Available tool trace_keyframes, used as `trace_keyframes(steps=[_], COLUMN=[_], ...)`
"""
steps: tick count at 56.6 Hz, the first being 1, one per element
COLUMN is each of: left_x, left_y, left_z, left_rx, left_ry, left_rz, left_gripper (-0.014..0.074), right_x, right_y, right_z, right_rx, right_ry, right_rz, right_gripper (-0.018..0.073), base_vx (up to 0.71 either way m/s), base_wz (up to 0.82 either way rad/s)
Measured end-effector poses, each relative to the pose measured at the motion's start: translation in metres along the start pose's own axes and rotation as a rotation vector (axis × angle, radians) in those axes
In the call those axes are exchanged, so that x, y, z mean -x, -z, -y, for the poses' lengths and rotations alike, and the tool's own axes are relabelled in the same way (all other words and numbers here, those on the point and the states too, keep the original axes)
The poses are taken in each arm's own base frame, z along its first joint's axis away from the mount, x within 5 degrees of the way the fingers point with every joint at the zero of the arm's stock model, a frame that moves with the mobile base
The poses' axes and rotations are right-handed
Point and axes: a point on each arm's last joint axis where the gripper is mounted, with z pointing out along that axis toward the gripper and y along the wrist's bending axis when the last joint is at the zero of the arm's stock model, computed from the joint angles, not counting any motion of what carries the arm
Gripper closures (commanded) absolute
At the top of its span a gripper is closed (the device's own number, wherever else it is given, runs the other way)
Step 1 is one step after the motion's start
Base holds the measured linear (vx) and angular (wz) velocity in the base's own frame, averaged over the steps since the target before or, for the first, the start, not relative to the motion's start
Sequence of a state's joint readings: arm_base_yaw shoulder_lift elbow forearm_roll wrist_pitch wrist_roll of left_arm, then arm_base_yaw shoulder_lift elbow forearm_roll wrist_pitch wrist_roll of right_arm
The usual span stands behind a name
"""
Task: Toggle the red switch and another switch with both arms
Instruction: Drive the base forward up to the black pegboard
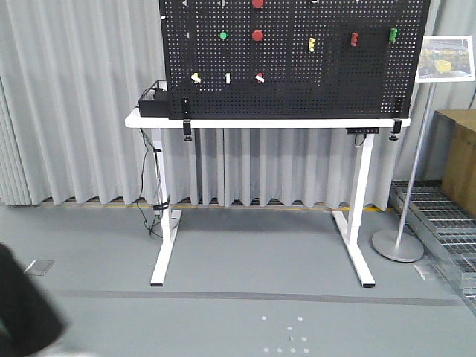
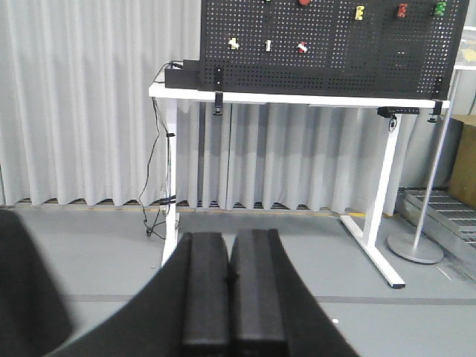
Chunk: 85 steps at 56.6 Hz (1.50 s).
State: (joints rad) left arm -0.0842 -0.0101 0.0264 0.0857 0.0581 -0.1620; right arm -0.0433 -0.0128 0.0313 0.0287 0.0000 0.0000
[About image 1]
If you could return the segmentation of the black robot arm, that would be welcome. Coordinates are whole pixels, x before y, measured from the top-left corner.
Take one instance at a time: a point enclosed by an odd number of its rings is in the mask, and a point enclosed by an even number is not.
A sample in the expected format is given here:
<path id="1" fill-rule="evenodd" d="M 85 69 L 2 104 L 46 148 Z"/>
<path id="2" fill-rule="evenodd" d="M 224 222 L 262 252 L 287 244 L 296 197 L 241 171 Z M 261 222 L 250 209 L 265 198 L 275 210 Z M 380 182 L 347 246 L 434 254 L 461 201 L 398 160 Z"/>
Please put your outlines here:
<path id="1" fill-rule="evenodd" d="M 46 296 L 1 245 L 1 355 L 30 356 L 51 346 L 65 325 Z"/>

